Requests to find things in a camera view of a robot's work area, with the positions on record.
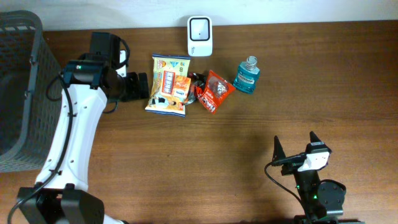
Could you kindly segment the yellow snack bag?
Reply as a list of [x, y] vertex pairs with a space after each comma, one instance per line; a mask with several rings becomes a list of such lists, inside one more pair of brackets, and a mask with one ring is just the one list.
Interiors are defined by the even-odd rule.
[[184, 100], [172, 96], [176, 76], [188, 77], [189, 56], [153, 54], [153, 85], [146, 111], [184, 117]]

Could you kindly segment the dark crinkled wrapper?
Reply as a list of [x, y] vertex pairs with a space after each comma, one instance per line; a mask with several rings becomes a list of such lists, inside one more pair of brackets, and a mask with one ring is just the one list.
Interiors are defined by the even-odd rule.
[[204, 90], [205, 83], [206, 83], [206, 76], [201, 73], [191, 72], [188, 74], [188, 78], [191, 79], [191, 83], [190, 83], [188, 95], [183, 102], [184, 105], [189, 105], [189, 104], [193, 103], [197, 99], [196, 89], [199, 88], [201, 90]]

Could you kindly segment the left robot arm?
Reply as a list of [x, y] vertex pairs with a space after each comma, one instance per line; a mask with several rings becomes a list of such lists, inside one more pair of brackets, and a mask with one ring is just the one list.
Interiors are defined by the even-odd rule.
[[122, 76], [108, 61], [71, 60], [58, 77], [62, 108], [49, 154], [35, 185], [19, 189], [7, 219], [20, 210], [29, 223], [118, 223], [87, 192], [90, 154], [106, 105], [147, 98], [147, 74]]

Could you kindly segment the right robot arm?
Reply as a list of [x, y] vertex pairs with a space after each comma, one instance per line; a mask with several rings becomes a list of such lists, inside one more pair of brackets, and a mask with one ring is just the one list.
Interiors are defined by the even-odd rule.
[[[303, 208], [303, 215], [296, 215], [293, 223], [360, 223], [359, 220], [340, 220], [346, 186], [331, 179], [319, 178], [318, 172], [328, 165], [332, 150], [311, 131], [310, 143], [305, 151], [286, 156], [277, 136], [274, 137], [272, 160], [264, 168], [265, 175], [277, 186], [294, 196]], [[276, 181], [268, 173], [268, 167], [281, 167], [281, 175], [293, 175], [297, 193]]]

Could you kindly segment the red snack packet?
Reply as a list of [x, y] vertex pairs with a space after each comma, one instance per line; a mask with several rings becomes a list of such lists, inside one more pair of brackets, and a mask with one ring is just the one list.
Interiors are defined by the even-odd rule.
[[233, 92], [235, 87], [210, 70], [205, 83], [205, 88], [195, 88], [198, 101], [212, 114], [215, 114], [222, 102]]

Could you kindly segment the orange small packet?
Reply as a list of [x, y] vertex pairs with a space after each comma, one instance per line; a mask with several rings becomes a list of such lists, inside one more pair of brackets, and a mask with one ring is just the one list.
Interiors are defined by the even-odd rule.
[[172, 96], [184, 100], [188, 96], [191, 78], [184, 76], [176, 76], [172, 88]]

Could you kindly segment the blue mouthwash bottle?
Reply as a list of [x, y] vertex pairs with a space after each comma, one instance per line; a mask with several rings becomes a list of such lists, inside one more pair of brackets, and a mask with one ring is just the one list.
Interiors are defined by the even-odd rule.
[[259, 76], [260, 69], [257, 67], [257, 58], [249, 56], [246, 61], [239, 64], [233, 86], [244, 93], [253, 94]]

